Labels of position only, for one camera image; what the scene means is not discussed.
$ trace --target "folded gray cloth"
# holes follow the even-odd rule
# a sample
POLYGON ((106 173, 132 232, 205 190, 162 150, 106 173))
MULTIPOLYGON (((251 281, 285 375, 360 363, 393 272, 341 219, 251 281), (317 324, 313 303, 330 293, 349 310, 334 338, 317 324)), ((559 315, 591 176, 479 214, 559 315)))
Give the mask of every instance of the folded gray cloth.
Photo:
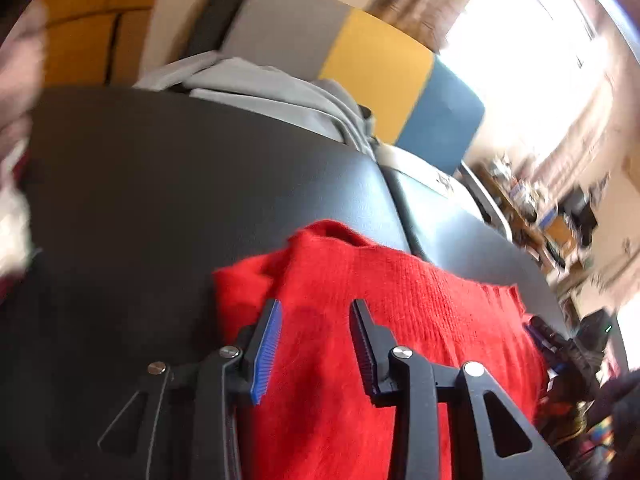
POLYGON ((191 89, 192 97, 295 124, 374 158, 372 114, 335 81, 303 81, 273 67, 207 52, 162 67, 136 87, 161 90, 178 83, 191 89))

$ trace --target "color-block panel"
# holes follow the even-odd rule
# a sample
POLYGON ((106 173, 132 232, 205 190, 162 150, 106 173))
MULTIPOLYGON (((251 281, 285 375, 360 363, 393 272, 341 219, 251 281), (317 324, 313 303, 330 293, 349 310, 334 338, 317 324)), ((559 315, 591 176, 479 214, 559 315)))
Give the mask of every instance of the color-block panel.
POLYGON ((396 146, 447 174, 460 165, 484 115, 480 98, 440 59, 396 146))
POLYGON ((431 51, 404 32, 351 9, 320 78, 335 79, 376 117, 376 136, 393 144, 433 65, 431 51))
POLYGON ((350 10, 337 0, 245 0, 220 52, 311 81, 350 10))

